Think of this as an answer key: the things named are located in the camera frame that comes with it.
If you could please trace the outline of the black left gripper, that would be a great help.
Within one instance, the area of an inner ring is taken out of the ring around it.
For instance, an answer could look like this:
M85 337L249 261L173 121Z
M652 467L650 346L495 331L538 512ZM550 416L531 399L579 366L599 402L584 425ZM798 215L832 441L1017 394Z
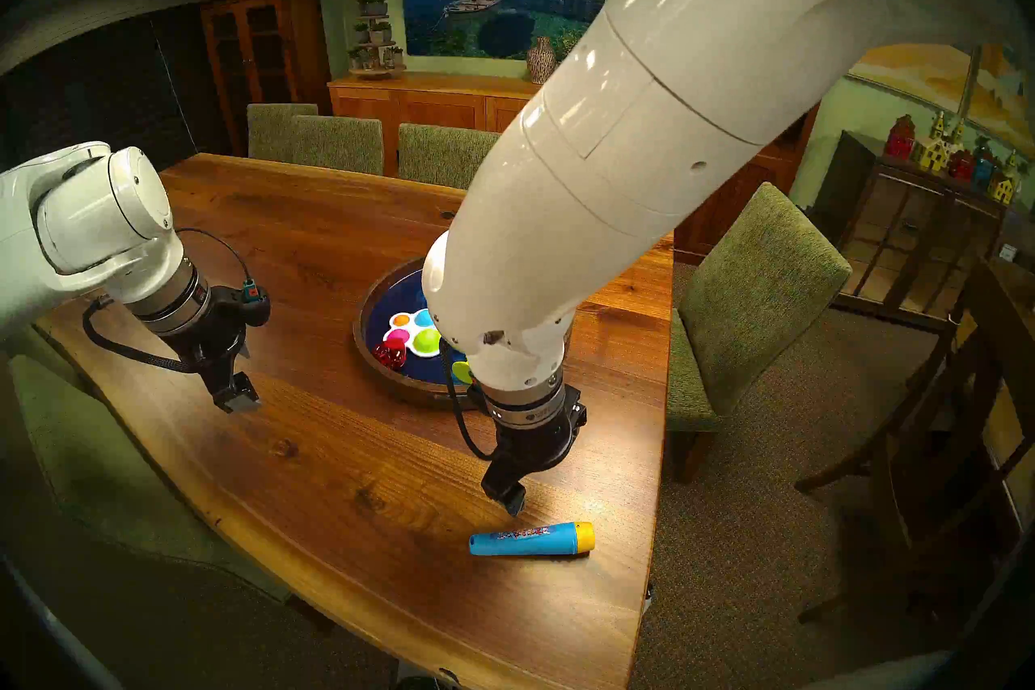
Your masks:
M252 380L235 370L235 360L249 358L246 327L268 322L271 302L265 289L244 281L240 289L209 287L207 303L198 320L175 334L175 353L189 374L199 376L207 389L220 389L212 398L226 414L254 411L261 404Z

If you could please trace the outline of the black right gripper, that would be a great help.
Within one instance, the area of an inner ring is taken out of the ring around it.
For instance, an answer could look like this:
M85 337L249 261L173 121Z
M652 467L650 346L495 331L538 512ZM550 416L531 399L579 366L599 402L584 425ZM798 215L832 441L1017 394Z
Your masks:
M497 422L495 462L487 463L482 477L484 494L510 517L519 516L525 508L523 477L564 461L586 422L587 409L582 403L581 391L573 386L567 386L567 407L543 425L528 429Z

